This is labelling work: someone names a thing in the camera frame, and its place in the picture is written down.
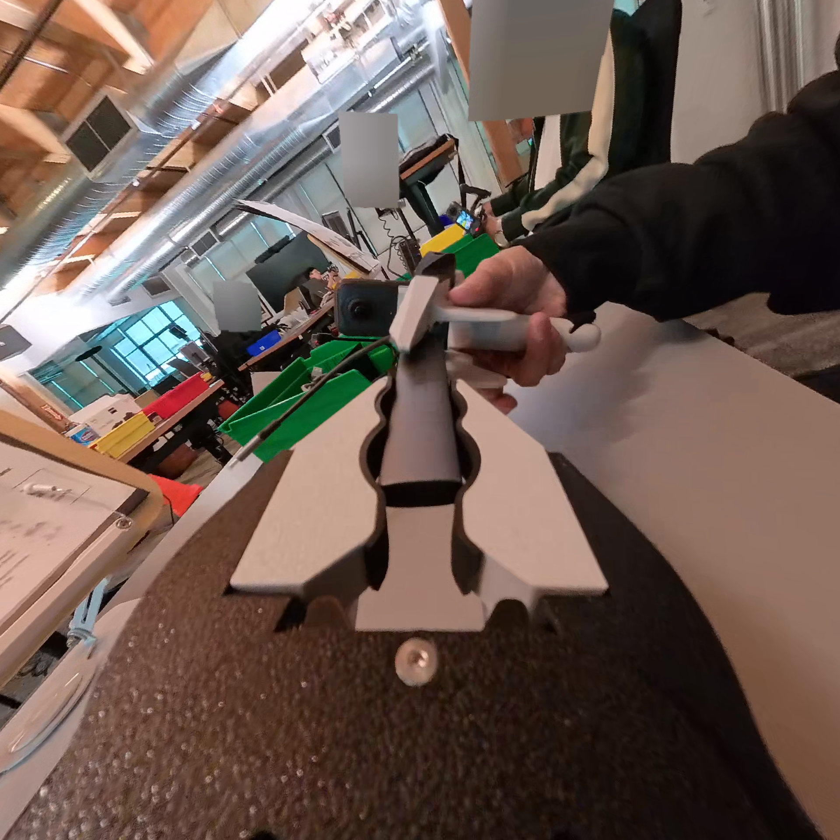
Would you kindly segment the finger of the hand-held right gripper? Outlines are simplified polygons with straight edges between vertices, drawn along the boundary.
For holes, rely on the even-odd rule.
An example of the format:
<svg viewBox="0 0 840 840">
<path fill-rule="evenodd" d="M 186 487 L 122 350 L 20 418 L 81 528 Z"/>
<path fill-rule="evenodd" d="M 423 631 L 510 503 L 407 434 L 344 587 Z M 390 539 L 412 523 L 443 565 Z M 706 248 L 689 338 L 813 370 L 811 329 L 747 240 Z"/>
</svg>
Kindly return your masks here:
<svg viewBox="0 0 840 840">
<path fill-rule="evenodd" d="M 398 353 L 409 353 L 436 322 L 438 305 L 446 297 L 448 280 L 415 276 L 397 293 L 389 340 Z"/>
</svg>

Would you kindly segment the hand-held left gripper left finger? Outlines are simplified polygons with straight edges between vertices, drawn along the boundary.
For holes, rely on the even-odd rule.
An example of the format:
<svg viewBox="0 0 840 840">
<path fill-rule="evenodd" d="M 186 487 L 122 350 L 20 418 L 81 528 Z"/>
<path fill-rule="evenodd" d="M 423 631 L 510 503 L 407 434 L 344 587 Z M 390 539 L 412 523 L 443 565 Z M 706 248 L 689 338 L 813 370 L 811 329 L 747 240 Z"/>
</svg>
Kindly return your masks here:
<svg viewBox="0 0 840 840">
<path fill-rule="evenodd" d="M 385 502 L 368 448 L 385 429 L 385 377 L 291 450 L 229 581 L 236 592 L 355 601 L 388 565 Z"/>
</svg>

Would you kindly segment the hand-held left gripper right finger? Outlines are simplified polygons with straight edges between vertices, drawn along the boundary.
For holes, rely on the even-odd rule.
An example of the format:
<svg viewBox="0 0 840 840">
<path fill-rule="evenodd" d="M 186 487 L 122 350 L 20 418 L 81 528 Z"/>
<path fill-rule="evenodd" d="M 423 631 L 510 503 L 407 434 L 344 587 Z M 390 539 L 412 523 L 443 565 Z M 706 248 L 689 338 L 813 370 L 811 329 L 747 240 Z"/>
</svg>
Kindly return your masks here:
<svg viewBox="0 0 840 840">
<path fill-rule="evenodd" d="M 460 502 L 466 539 L 481 555 L 481 601 L 603 595 L 608 583 L 541 444 L 470 385 L 460 426 L 477 446 L 478 470 Z"/>
</svg>

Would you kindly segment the green plastic bin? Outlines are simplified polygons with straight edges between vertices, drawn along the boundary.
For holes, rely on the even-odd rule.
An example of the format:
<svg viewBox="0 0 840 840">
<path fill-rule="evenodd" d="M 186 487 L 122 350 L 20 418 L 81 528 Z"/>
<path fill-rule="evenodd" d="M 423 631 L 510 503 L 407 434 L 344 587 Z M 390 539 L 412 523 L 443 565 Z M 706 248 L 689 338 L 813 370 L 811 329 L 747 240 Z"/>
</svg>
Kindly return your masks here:
<svg viewBox="0 0 840 840">
<path fill-rule="evenodd" d="M 488 234 L 465 236 L 448 250 L 455 256 L 455 267 L 465 278 L 472 275 L 482 261 L 495 256 L 501 248 Z"/>
<path fill-rule="evenodd" d="M 346 407 L 392 368 L 388 338 L 335 340 L 296 359 L 223 423 L 240 444 L 237 462 L 268 461 L 287 451 Z"/>
</svg>

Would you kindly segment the silver USB hub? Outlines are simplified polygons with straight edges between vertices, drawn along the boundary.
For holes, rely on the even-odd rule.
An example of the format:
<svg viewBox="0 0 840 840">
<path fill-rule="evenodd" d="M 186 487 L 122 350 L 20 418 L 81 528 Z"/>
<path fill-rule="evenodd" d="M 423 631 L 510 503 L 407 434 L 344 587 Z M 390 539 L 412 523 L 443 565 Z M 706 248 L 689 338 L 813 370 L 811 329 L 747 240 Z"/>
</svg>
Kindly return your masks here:
<svg viewBox="0 0 840 840">
<path fill-rule="evenodd" d="M 450 385 L 403 381 L 394 387 L 392 383 L 382 395 L 381 412 L 385 429 L 370 444 L 367 459 L 385 506 L 389 500 L 399 507 L 451 503 L 463 475 Z M 286 456 L 287 465 L 291 450 L 274 458 Z"/>
</svg>

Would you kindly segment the person's right forearm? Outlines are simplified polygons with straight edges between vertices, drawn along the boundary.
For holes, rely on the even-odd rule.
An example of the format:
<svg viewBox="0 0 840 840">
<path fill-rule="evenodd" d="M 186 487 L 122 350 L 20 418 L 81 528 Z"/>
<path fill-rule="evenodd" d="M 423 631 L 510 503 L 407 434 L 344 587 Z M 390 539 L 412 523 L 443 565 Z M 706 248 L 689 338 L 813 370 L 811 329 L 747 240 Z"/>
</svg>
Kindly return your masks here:
<svg viewBox="0 0 840 840">
<path fill-rule="evenodd" d="M 597 186 L 523 245 L 573 312 L 614 302 L 665 321 L 753 293 L 782 315 L 837 311 L 838 70 L 695 163 Z"/>
</svg>

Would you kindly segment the pale grey desk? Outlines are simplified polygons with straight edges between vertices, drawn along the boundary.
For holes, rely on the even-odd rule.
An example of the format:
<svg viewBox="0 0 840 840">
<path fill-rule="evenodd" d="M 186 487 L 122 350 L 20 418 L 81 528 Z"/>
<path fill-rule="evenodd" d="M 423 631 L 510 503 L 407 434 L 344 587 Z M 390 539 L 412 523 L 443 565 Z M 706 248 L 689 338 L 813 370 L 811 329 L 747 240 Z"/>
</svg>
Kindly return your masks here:
<svg viewBox="0 0 840 840">
<path fill-rule="evenodd" d="M 288 455 L 218 475 L 2 776 L 2 838 L 838 838 L 838 407 L 613 304 L 511 416 L 610 590 L 477 633 L 226 592 Z"/>
</svg>

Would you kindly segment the person's right hand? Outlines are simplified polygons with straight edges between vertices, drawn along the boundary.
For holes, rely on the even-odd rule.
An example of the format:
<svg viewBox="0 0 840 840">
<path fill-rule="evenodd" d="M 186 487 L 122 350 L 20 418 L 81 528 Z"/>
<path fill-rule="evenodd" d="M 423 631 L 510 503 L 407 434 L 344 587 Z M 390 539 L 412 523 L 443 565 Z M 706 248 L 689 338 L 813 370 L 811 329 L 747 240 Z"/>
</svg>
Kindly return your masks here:
<svg viewBox="0 0 840 840">
<path fill-rule="evenodd" d="M 606 299 L 595 286 L 570 287 L 558 280 L 543 262 L 517 246 L 484 260 L 476 271 L 449 292 L 458 308 L 489 308 L 528 317 L 523 350 L 470 350 L 482 369 L 522 387 L 534 387 L 564 365 L 567 354 L 552 318 L 595 309 Z"/>
</svg>

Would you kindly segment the yellow plastic bin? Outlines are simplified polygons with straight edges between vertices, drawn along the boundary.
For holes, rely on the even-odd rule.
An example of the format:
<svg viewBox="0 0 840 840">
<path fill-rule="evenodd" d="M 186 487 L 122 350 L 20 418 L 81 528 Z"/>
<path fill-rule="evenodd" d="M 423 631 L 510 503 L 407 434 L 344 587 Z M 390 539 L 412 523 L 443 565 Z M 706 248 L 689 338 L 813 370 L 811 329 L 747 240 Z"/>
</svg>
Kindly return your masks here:
<svg viewBox="0 0 840 840">
<path fill-rule="evenodd" d="M 420 245 L 419 252 L 421 257 L 429 253 L 444 253 L 446 249 L 451 248 L 465 236 L 466 231 L 462 227 L 451 224 L 445 227 L 441 233 L 436 234 L 427 242 Z"/>
<path fill-rule="evenodd" d="M 113 459 L 120 459 L 154 430 L 152 421 L 145 413 L 139 412 L 95 440 L 89 448 Z"/>
</svg>

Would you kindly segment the black flat screen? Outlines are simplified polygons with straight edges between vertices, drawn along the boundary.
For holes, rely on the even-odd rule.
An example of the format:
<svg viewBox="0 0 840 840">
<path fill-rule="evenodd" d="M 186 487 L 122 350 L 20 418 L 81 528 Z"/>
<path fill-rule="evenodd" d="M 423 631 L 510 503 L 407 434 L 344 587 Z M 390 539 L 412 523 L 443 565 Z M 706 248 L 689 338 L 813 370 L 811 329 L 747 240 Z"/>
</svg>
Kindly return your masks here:
<svg viewBox="0 0 840 840">
<path fill-rule="evenodd" d="M 325 272 L 330 259 L 306 233 L 286 236 L 259 255 L 246 276 L 276 311 L 289 291 L 309 280 L 312 268 Z"/>
</svg>

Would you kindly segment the red plastic bin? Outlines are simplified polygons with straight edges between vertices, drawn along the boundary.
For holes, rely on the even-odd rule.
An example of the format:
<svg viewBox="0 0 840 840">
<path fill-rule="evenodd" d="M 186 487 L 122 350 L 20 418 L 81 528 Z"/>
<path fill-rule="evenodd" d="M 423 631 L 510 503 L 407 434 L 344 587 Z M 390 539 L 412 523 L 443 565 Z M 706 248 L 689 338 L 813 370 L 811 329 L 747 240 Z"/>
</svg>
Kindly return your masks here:
<svg viewBox="0 0 840 840">
<path fill-rule="evenodd" d="M 154 424 L 170 419 L 187 404 L 204 394 L 209 388 L 201 374 L 194 374 L 157 397 L 141 411 Z"/>
</svg>

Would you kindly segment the blue header exercise sheet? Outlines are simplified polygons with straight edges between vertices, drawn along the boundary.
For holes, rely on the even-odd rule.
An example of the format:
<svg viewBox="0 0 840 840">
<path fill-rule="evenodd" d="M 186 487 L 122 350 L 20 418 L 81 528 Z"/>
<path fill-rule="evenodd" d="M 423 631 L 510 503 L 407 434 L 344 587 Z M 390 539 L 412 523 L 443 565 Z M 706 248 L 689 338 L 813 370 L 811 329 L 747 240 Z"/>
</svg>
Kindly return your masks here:
<svg viewBox="0 0 840 840">
<path fill-rule="evenodd" d="M 1 443 L 1 631 L 11 627 L 146 490 Z"/>
</svg>

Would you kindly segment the grey ceiling vent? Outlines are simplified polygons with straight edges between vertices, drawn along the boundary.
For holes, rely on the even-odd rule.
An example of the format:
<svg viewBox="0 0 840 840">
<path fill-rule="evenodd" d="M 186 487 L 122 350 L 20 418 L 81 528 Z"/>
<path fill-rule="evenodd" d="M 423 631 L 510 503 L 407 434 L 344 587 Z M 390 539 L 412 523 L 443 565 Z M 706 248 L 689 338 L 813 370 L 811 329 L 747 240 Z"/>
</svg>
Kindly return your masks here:
<svg viewBox="0 0 840 840">
<path fill-rule="evenodd" d="M 92 180 L 101 181 L 119 168 L 119 156 L 140 135 L 140 126 L 122 98 L 115 88 L 101 89 L 60 136 Z"/>
</svg>

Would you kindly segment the silver ceiling duct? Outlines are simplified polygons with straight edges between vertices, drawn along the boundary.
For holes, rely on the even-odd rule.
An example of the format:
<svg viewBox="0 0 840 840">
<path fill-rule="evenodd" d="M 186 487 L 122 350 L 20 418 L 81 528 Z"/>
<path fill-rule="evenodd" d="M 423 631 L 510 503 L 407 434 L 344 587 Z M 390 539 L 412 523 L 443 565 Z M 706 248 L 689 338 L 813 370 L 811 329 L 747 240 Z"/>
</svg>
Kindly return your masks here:
<svg viewBox="0 0 840 840">
<path fill-rule="evenodd" d="M 372 83 L 336 78 L 294 101 L 289 82 L 220 142 L 70 286 L 70 298 L 115 300 L 195 241 L 244 196 L 305 151 Z"/>
<path fill-rule="evenodd" d="M 121 102 L 131 129 L 87 170 L 76 156 L 50 177 L 2 237 L 2 288 L 25 283 L 59 257 L 71 240 L 129 185 L 176 136 L 211 104 L 270 60 L 281 60 L 301 41 L 301 29 L 281 32 L 264 24 L 239 38 L 200 44 L 182 38 Z"/>
</svg>

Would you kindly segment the silver vertical duct pipe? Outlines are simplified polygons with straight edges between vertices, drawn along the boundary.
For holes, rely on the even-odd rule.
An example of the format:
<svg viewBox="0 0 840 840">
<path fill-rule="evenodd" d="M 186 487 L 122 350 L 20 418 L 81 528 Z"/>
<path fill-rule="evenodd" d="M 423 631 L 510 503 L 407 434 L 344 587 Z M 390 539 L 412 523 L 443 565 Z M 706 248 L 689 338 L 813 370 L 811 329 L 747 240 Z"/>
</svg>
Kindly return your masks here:
<svg viewBox="0 0 840 840">
<path fill-rule="evenodd" d="M 784 112 L 806 82 L 811 4 L 756 1 L 754 6 L 763 107 L 766 112 Z"/>
</svg>

